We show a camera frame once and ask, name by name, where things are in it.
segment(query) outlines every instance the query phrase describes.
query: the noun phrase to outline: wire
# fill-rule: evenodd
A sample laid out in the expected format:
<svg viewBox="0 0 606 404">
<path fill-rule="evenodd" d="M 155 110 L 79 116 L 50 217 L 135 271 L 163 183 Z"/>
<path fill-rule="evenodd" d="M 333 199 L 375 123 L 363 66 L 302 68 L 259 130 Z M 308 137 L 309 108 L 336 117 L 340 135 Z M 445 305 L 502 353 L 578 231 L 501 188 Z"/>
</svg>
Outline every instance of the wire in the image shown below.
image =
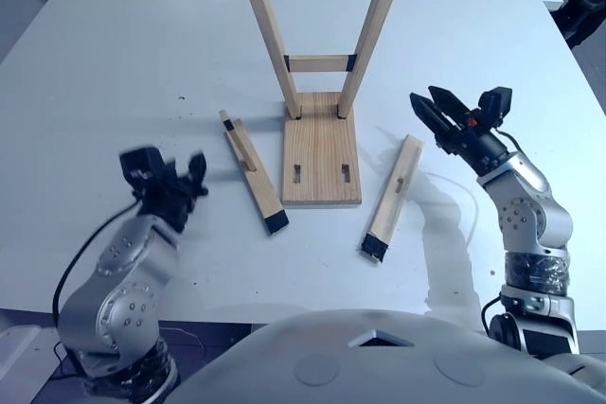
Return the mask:
<svg viewBox="0 0 606 404">
<path fill-rule="evenodd" d="M 53 324 L 55 325 L 56 328 L 59 325 L 59 299 L 61 297 L 61 292 L 63 290 L 63 286 L 65 286 L 65 281 L 67 281 L 67 277 L 71 273 L 72 269 L 76 266 L 76 263 L 80 260 L 80 257 L 82 256 L 82 254 L 84 253 L 84 251 L 86 251 L 86 248 L 88 248 L 88 246 L 101 233 L 101 231 L 103 229 L 105 229 L 109 224 L 111 224 L 112 222 L 114 222 L 115 220 L 117 220 L 118 218 L 120 218 L 122 215 L 124 215 L 128 211 L 130 211 L 133 208 L 135 208 L 139 204 L 139 201 L 140 200 L 137 198 L 136 201 L 134 201 L 128 207 L 120 210 L 115 215 L 113 215 L 112 217 L 110 217 L 108 220 L 106 220 L 105 222 L 103 222 L 103 224 L 101 224 L 97 228 L 97 230 L 84 242 L 84 244 L 80 247 L 80 249 L 78 250 L 78 252 L 74 256 L 74 258 L 71 260 L 71 262 L 69 263 L 69 265 L 67 266 L 67 268 L 63 272 L 63 275 L 62 275 L 61 279 L 59 280 L 59 283 L 57 284 L 57 288 L 55 288 L 55 293 L 53 294 L 53 303 L 52 303 Z M 74 353 L 72 351 L 70 351 L 69 349 L 65 349 L 65 352 L 67 354 L 67 357 L 73 363 L 74 368 L 76 369 L 76 371 L 78 371 L 79 373 L 82 373 L 83 372 L 82 368 L 81 368 L 80 364 L 78 363 L 78 361 L 77 361 L 76 356 L 74 355 Z"/>
<path fill-rule="evenodd" d="M 511 141 L 511 143 L 513 144 L 513 147 L 515 147 L 519 152 L 524 153 L 524 151 L 520 147 L 520 144 L 518 144 L 518 141 L 515 140 L 515 137 L 513 137 L 508 132 L 503 132 L 503 131 L 499 130 L 498 128 L 495 128 L 495 130 L 502 136 L 505 136 L 507 139 L 509 139 Z"/>
<path fill-rule="evenodd" d="M 484 326 L 484 331 L 486 331 L 486 335 L 487 336 L 489 334 L 489 326 L 486 325 L 486 311 L 488 310 L 489 307 L 491 307 L 492 305 L 494 305 L 496 302 L 498 302 L 500 300 L 501 300 L 501 294 L 499 293 L 498 297 L 493 298 L 492 300 L 490 300 L 482 308 L 482 312 L 481 312 L 481 315 L 482 315 L 482 325 Z"/>
<path fill-rule="evenodd" d="M 57 353 L 57 347 L 59 347 L 59 344 L 61 344 L 61 341 L 57 341 L 57 343 L 53 346 L 53 353 L 55 354 L 55 357 L 57 357 L 57 361 L 59 362 L 59 371 L 61 372 L 60 376 L 51 376 L 50 378 L 48 378 L 48 380 L 63 380 L 64 378 L 77 378 L 79 375 L 78 374 L 66 374 L 65 371 L 63 370 L 63 360 L 61 359 L 61 357 L 59 357 L 59 354 Z"/>
</svg>

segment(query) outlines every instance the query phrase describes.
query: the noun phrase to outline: rectangular slot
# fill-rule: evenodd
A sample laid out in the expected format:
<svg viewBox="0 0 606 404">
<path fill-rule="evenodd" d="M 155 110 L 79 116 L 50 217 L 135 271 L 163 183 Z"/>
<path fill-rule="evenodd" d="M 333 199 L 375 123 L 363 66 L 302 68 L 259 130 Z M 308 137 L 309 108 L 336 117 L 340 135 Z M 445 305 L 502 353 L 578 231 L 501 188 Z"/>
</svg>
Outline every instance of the rectangular slot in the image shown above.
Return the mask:
<svg viewBox="0 0 606 404">
<path fill-rule="evenodd" d="M 344 183 L 351 183 L 351 176 L 349 175 L 349 165 L 341 165 L 341 176 L 343 177 Z"/>
<path fill-rule="evenodd" d="M 293 183 L 301 183 L 301 165 L 294 165 Z"/>
<path fill-rule="evenodd" d="M 396 194 L 400 194 L 401 188 L 404 186 L 404 179 L 399 177 L 396 181 Z"/>
</svg>

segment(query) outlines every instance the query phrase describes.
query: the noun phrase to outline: black tape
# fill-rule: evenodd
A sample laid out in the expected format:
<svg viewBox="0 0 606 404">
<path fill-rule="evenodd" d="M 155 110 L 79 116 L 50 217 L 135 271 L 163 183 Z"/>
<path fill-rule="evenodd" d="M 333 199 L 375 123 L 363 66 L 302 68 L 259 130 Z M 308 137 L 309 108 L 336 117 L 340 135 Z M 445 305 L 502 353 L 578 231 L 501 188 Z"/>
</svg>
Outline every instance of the black tape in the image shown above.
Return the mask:
<svg viewBox="0 0 606 404">
<path fill-rule="evenodd" d="M 375 236 L 366 234 L 364 241 L 362 242 L 362 251 L 370 255 L 371 257 L 383 262 L 383 257 L 387 252 L 387 243 L 383 243 Z"/>
<path fill-rule="evenodd" d="M 348 66 L 345 67 L 345 71 L 353 71 L 353 66 L 356 64 L 357 54 L 348 55 Z"/>
<path fill-rule="evenodd" d="M 264 221 L 270 235 L 288 225 L 288 218 L 286 217 L 286 212 L 284 210 L 274 213 L 271 217 L 267 217 Z"/>
<path fill-rule="evenodd" d="M 227 120 L 225 120 L 225 121 L 223 122 L 223 124 L 225 125 L 225 128 L 226 128 L 226 129 L 227 129 L 229 132 L 231 132 L 231 131 L 234 129 L 234 124 L 233 124 L 233 123 L 231 123 L 231 120 L 230 120 L 229 118 L 228 118 Z"/>
</svg>

